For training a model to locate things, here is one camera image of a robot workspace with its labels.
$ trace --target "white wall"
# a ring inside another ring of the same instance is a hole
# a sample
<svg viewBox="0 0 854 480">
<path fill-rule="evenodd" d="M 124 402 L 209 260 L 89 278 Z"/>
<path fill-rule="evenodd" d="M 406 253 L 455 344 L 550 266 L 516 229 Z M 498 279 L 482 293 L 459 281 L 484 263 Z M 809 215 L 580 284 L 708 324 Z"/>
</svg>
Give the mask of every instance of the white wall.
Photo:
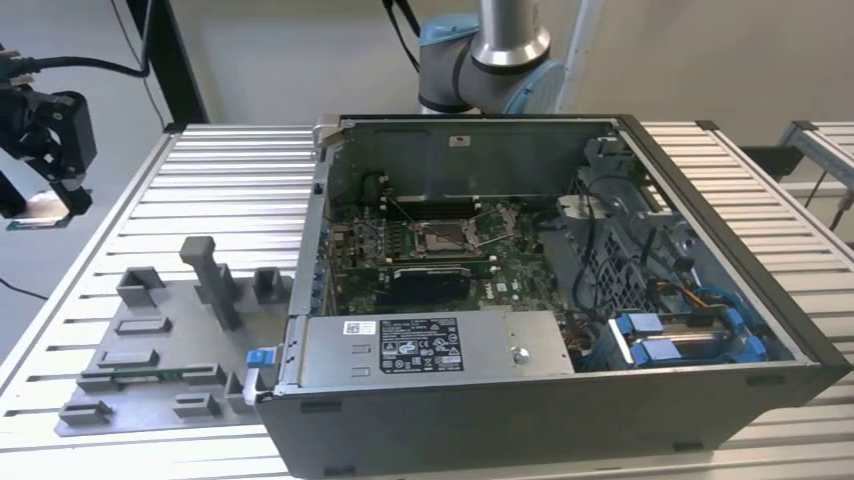
<svg viewBox="0 0 854 480">
<path fill-rule="evenodd" d="M 31 57 L 83 55 L 133 65 L 108 0 L 1 3 L 0 42 L 7 48 Z M 100 70 L 64 68 L 39 74 L 33 88 L 48 93 L 73 90 L 85 95 L 99 150 L 84 183 L 93 190 L 89 212 L 63 230 L 0 229 L 0 276 L 23 288 L 49 294 L 151 151 L 160 124 L 139 79 Z M 157 95 L 156 82 L 152 90 Z M 168 110 L 163 110 L 168 121 Z M 0 169 L 27 196 L 48 188 L 29 168 L 1 151 Z M 37 300 L 0 287 L 0 360 L 40 306 Z"/>
<path fill-rule="evenodd" d="M 415 113 L 418 76 L 380 0 L 172 3 L 215 122 L 310 124 L 323 113 Z M 475 0 L 410 3 L 422 24 L 438 14 L 476 12 Z M 540 1 L 552 52 L 560 59 L 578 3 Z"/>
<path fill-rule="evenodd" d="M 574 111 L 711 119 L 749 143 L 851 120 L 853 18 L 851 0 L 608 0 Z"/>
</svg>

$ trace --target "blue release latch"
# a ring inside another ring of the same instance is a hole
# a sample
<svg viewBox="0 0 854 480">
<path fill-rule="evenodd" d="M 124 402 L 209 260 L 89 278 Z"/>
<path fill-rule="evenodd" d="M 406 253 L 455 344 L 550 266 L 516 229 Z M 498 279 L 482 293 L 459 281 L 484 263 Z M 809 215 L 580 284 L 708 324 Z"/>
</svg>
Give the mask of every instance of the blue release latch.
<svg viewBox="0 0 854 480">
<path fill-rule="evenodd" d="M 741 313 L 734 308 L 726 309 L 726 321 L 733 328 L 733 331 L 738 333 L 742 328 L 745 328 L 745 319 L 742 318 Z"/>
<path fill-rule="evenodd" d="M 276 364 L 276 351 L 272 348 L 259 348 L 245 354 L 245 366 L 249 368 L 271 368 Z"/>
<path fill-rule="evenodd" d="M 762 340 L 754 335 L 747 335 L 743 343 L 735 342 L 737 346 L 730 352 L 730 357 L 737 363 L 765 362 L 769 359 L 769 353 Z"/>
</svg>

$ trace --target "slotted aluminum table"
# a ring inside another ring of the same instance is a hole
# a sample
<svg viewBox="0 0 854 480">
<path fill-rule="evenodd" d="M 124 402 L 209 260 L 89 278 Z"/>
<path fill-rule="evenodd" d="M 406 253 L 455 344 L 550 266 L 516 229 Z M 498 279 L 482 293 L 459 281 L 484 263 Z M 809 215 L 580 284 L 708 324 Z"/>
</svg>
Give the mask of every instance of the slotted aluminum table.
<svg viewBox="0 0 854 480">
<path fill-rule="evenodd" d="M 850 251 L 718 131 L 647 123 L 753 252 L 854 361 Z M 60 438 L 57 410 L 119 304 L 129 266 L 191 278 L 176 252 L 216 238 L 235 275 L 292 273 L 312 175 L 308 127 L 189 126 L 165 135 L 0 368 L 3 478 L 289 478 L 261 425 Z M 854 376 L 762 415 L 711 453 L 406 478 L 841 478 L 854 472 Z"/>
<path fill-rule="evenodd" d="M 854 189 L 854 122 L 793 122 L 779 143 L 797 147 L 847 189 Z"/>
</svg>

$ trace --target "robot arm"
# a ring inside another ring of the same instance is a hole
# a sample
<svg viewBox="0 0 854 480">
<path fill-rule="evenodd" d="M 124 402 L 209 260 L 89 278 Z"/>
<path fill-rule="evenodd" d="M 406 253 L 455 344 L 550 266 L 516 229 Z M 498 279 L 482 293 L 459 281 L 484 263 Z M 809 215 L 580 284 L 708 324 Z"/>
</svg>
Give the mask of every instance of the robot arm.
<svg viewBox="0 0 854 480">
<path fill-rule="evenodd" d="M 0 148 L 48 181 L 69 214 L 83 215 L 92 205 L 83 179 L 97 154 L 85 98 L 71 91 L 48 95 L 11 80 L 0 79 Z M 25 208 L 0 173 L 0 214 L 13 218 Z"/>
<path fill-rule="evenodd" d="M 478 15 L 431 19 L 420 35 L 422 113 L 551 113 L 566 72 L 550 46 L 538 0 L 480 0 Z"/>
</svg>

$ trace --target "power supply label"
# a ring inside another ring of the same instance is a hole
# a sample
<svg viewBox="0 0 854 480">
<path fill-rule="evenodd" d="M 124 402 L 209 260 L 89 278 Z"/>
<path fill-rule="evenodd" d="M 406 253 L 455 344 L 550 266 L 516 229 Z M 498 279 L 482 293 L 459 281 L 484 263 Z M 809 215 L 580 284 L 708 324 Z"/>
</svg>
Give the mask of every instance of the power supply label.
<svg viewBox="0 0 854 480">
<path fill-rule="evenodd" d="M 456 318 L 407 318 L 379 322 L 383 373 L 463 371 Z"/>
</svg>

